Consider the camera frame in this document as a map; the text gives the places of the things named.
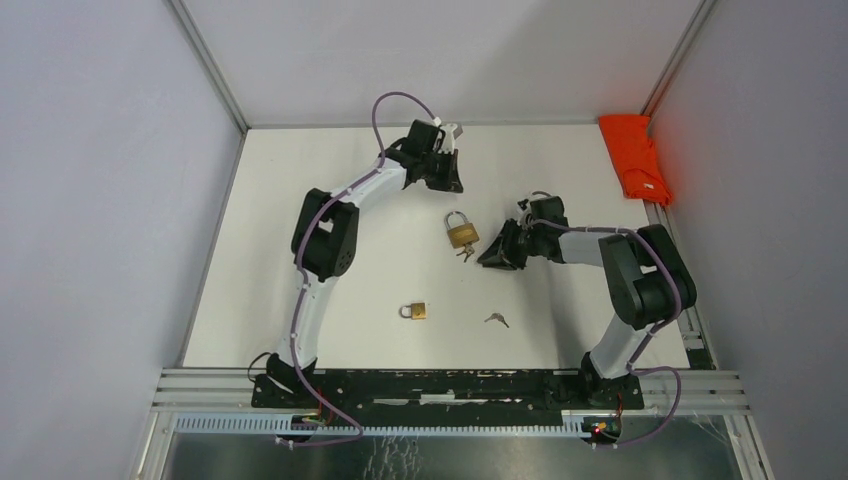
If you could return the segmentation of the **silver key bunch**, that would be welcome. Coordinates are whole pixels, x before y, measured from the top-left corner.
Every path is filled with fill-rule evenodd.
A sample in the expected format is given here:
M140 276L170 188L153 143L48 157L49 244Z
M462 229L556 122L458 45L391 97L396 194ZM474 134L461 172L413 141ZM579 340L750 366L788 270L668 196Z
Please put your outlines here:
M456 256L461 257L463 262L466 263L474 254L474 246L471 243L468 243L462 246L461 250L456 254Z

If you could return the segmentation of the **large brass padlock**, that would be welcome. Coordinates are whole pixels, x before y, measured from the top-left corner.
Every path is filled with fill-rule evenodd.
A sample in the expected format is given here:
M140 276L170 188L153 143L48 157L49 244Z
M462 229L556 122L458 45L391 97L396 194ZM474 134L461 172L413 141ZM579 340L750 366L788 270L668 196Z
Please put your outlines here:
M480 241L479 234L467 215L461 211L451 211L444 217L444 225L449 242L454 249L472 248Z

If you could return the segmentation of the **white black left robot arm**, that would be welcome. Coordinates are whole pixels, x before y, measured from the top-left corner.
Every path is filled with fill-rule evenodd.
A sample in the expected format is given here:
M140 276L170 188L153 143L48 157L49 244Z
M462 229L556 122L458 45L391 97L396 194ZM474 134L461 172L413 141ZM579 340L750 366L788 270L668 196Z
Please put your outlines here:
M395 193L422 182L432 191L460 194L457 139L462 127L439 119L415 120L406 136L386 146L358 178L335 189L313 188L304 197L291 250L299 284L284 334L267 362L275 392L290 407L314 394L308 375L329 299L357 252L360 216Z

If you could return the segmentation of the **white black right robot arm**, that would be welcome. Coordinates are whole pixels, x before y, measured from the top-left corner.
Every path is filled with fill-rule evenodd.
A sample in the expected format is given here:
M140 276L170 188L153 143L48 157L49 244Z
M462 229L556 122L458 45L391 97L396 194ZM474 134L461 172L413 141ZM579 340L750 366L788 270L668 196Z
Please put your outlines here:
M633 376L636 361L660 330L697 300L697 287L668 230L651 224L624 227L572 226L558 196L535 194L519 201L478 257L484 268L522 270L531 257L555 264L602 269L614 315L599 343L581 360L580 400L602 408Z

